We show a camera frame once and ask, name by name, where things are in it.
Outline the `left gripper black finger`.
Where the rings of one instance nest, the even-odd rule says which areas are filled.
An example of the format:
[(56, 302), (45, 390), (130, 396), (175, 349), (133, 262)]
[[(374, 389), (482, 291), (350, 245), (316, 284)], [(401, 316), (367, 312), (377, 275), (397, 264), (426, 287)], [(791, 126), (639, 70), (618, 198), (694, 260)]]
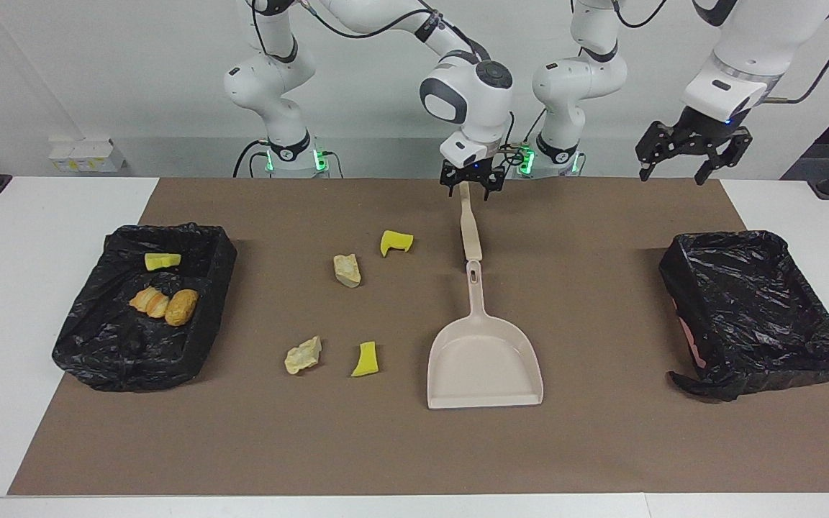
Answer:
[(640, 163), (639, 177), (647, 181), (654, 167), (661, 161), (670, 160), (680, 154), (682, 131), (677, 124), (668, 127), (660, 121), (651, 122), (645, 134), (635, 145), (635, 154)]
[(705, 161), (695, 173), (695, 183), (703, 186), (714, 171), (737, 166), (740, 158), (750, 147), (751, 141), (753, 135), (748, 128), (737, 128), (730, 137), (725, 138), (702, 137), (697, 148), (700, 155), (705, 155)]

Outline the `beige hand brush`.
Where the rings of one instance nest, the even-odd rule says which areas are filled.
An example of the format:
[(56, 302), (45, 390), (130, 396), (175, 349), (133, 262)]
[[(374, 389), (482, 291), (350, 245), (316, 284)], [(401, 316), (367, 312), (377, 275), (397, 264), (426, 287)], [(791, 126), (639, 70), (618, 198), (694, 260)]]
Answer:
[(483, 259), (481, 241), (467, 181), (458, 184), (458, 195), (461, 200), (460, 227), (465, 259), (467, 261), (481, 261)]

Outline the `yellow notched sponge piece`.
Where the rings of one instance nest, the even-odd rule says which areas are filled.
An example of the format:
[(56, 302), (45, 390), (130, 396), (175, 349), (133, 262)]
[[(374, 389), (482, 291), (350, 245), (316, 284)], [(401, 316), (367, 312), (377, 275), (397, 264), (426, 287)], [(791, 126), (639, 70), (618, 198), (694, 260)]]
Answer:
[(381, 252), (382, 257), (387, 257), (390, 250), (402, 250), (402, 252), (407, 253), (414, 241), (415, 236), (412, 234), (385, 230), (379, 242), (379, 252)]

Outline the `pale bread chunk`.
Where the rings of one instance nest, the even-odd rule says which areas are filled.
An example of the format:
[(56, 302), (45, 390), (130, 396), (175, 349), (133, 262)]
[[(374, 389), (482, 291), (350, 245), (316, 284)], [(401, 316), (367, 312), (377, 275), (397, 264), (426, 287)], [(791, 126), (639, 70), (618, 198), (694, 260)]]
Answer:
[(296, 375), (305, 368), (316, 366), (320, 360), (320, 351), (322, 351), (322, 339), (319, 335), (290, 348), (284, 360), (286, 372)]
[(335, 255), (332, 259), (333, 272), (336, 279), (348, 288), (358, 288), (362, 276), (355, 253), (351, 255)]

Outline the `beige plastic dustpan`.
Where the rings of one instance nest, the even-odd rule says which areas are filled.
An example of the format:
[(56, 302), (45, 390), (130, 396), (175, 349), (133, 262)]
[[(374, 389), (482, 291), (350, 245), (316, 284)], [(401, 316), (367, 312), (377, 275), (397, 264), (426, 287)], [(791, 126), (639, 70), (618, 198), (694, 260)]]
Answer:
[(542, 404), (542, 371), (529, 338), (515, 324), (487, 314), (481, 263), (468, 260), (469, 314), (450, 322), (429, 350), (428, 409), (485, 409)]

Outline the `brown bread roll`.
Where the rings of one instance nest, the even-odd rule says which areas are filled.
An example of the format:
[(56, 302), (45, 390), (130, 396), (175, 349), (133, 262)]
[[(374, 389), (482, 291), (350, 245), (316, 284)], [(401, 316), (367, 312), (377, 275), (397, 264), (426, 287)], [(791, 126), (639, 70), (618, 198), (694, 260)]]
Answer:
[(183, 327), (191, 320), (199, 301), (199, 292), (181, 289), (172, 295), (166, 307), (164, 320), (171, 327)]

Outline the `striped croissant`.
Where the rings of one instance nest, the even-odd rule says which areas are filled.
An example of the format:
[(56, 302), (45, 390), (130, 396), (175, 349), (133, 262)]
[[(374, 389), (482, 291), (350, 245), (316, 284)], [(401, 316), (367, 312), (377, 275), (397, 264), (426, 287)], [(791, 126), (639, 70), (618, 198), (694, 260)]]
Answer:
[(154, 286), (139, 291), (134, 298), (129, 301), (129, 305), (148, 315), (150, 318), (161, 319), (166, 315), (168, 305), (170, 304), (170, 297), (159, 291)]

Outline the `black bag lined pink bin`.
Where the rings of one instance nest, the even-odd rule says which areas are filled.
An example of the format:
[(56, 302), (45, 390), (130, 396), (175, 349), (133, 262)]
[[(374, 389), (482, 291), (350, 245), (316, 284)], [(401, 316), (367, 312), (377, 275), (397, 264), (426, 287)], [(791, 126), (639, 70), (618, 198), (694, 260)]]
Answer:
[(760, 391), (829, 383), (829, 311), (773, 232), (674, 237), (659, 273), (690, 335), (685, 393), (733, 402)]

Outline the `yellow curved sponge strip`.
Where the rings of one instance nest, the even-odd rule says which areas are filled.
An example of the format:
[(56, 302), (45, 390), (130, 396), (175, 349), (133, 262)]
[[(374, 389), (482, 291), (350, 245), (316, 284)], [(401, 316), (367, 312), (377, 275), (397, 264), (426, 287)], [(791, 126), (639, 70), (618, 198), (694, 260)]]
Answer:
[(359, 378), (378, 372), (379, 362), (377, 356), (377, 344), (374, 341), (361, 343), (359, 345), (358, 362), (356, 362), (351, 376), (353, 378)]

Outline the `brown table mat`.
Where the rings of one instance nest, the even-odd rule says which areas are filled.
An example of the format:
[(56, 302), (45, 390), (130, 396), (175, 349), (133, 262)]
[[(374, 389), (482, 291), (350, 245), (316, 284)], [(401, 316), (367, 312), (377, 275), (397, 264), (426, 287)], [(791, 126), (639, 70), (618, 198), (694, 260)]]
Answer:
[[(540, 406), (427, 408), (435, 335), (467, 314), (458, 201), (437, 181), (165, 179), (142, 223), (224, 227), (222, 325), (191, 383), (60, 381), (14, 495), (829, 492), (829, 383), (688, 396), (687, 337), (658, 263), (743, 223), (718, 181), (513, 181), (474, 189), (488, 312), (532, 341)], [(385, 230), (414, 235), (381, 256)], [(335, 277), (355, 253), (362, 280)], [(319, 335), (320, 360), (286, 372)], [(351, 376), (359, 345), (379, 372)]]

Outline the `white wall socket box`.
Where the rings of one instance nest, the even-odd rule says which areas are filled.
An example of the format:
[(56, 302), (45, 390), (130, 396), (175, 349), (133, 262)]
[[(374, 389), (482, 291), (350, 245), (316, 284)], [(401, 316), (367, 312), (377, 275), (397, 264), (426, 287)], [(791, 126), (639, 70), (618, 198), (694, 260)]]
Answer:
[(109, 138), (52, 142), (48, 160), (60, 173), (118, 173), (127, 163)]

